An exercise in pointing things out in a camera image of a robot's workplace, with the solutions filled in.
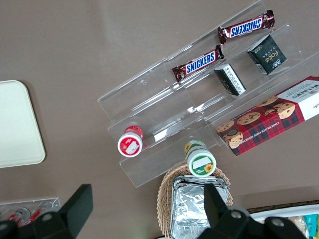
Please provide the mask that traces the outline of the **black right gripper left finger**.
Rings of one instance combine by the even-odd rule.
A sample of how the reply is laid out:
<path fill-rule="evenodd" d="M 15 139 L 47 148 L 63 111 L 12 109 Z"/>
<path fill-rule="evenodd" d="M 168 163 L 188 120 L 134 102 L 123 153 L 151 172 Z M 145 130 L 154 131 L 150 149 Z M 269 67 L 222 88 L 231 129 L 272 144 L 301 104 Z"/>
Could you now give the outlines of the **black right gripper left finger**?
<path fill-rule="evenodd" d="M 82 184 L 57 212 L 46 212 L 32 223 L 18 227 L 1 221 L 2 239 L 75 239 L 93 211 L 91 184 Z"/>

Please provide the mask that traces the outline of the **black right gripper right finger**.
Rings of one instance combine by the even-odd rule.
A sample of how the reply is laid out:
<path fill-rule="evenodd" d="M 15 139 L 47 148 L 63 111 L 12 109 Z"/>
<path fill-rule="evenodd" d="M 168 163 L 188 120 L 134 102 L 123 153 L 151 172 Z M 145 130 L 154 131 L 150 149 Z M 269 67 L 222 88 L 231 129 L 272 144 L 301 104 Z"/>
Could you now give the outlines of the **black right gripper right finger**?
<path fill-rule="evenodd" d="M 215 186 L 204 185 L 204 209 L 210 228 L 200 239 L 304 239 L 304 234 L 288 219 L 268 217 L 255 221 L 242 207 L 228 207 Z"/>

